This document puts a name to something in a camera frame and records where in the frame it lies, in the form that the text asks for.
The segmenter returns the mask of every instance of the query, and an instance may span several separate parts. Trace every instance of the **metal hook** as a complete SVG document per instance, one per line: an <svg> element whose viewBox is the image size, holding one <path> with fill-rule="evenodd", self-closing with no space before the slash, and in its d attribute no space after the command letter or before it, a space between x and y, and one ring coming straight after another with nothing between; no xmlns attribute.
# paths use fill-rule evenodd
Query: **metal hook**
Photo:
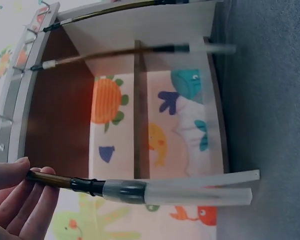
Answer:
<svg viewBox="0 0 300 240"><path fill-rule="evenodd" d="M22 74L25 72L25 69L19 68L17 66L13 66L12 68L15 70L19 70Z"/></svg>
<svg viewBox="0 0 300 240"><path fill-rule="evenodd" d="M24 44L30 44L30 43L33 43L36 39L37 39L37 36L38 36L38 33L30 28L28 28L28 26L26 27L26 30L30 33L33 33L34 34L34 38L32 39L29 39L27 41L24 42Z"/></svg>
<svg viewBox="0 0 300 240"><path fill-rule="evenodd" d="M46 3L45 1L41 1L41 3L44 4L44 5L46 5L48 8L47 8L46 11L39 13L38 16L46 14L47 12L50 11L50 5L48 3Z"/></svg>
<svg viewBox="0 0 300 240"><path fill-rule="evenodd" d="M13 120L12 119L10 119L10 118L8 118L8 117L5 117L5 116L3 116L3 115L0 115L0 121L1 121L1 125L3 126L3 127L9 127L9 126L11 126L12 124L13 124Z"/></svg>

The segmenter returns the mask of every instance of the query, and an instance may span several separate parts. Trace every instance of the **hand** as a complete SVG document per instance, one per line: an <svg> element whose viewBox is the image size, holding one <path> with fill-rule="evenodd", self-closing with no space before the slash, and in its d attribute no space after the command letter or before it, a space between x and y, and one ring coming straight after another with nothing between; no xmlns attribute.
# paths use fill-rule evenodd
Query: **hand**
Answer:
<svg viewBox="0 0 300 240"><path fill-rule="evenodd" d="M27 157L0 163L0 240L43 240L55 211L59 189L25 180ZM50 167L42 173L56 174Z"/></svg>

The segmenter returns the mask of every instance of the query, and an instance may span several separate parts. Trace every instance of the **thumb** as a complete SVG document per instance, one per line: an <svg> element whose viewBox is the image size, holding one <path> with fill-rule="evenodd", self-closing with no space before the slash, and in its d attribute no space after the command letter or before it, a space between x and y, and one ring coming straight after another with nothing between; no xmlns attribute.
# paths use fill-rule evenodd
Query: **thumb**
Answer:
<svg viewBox="0 0 300 240"><path fill-rule="evenodd" d="M18 185L27 175L30 162L27 157L20 158L14 163L0 163L0 189Z"/></svg>

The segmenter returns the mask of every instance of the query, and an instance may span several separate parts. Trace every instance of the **blue fish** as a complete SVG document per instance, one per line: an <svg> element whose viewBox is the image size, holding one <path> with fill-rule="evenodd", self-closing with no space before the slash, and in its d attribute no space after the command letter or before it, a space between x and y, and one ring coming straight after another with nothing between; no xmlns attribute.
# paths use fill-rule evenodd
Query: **blue fish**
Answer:
<svg viewBox="0 0 300 240"><path fill-rule="evenodd" d="M195 120L194 125L202 132L204 132L203 137L200 141L200 151L203 152L208 148L208 133L207 133L207 125L204 121Z"/></svg>
<svg viewBox="0 0 300 240"><path fill-rule="evenodd" d="M176 102L179 96L203 104L203 98L200 97L202 84L199 70L174 70L171 71L170 76L176 92L159 92L158 98L163 100L159 108L160 113L169 109L170 115L176 114Z"/></svg>
<svg viewBox="0 0 300 240"><path fill-rule="evenodd" d="M201 89L200 72L196 70L171 71L171 81L175 90L184 98L203 104L202 97L196 97Z"/></svg>
<svg viewBox="0 0 300 240"><path fill-rule="evenodd" d="M99 146L100 157L106 163L110 162L114 151L115 151L115 146Z"/></svg>

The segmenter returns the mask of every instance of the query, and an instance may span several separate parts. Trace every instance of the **green cartoon character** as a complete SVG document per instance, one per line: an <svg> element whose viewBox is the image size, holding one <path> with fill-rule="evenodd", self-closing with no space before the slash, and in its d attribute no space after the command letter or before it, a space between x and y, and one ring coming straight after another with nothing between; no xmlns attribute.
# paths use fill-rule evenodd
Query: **green cartoon character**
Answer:
<svg viewBox="0 0 300 240"><path fill-rule="evenodd" d="M52 230L57 240L138 240L135 231L107 231L106 227L124 218L130 207L119 207L107 214L99 214L106 200L101 197L90 198L79 193L79 212L64 211L55 213Z"/></svg>

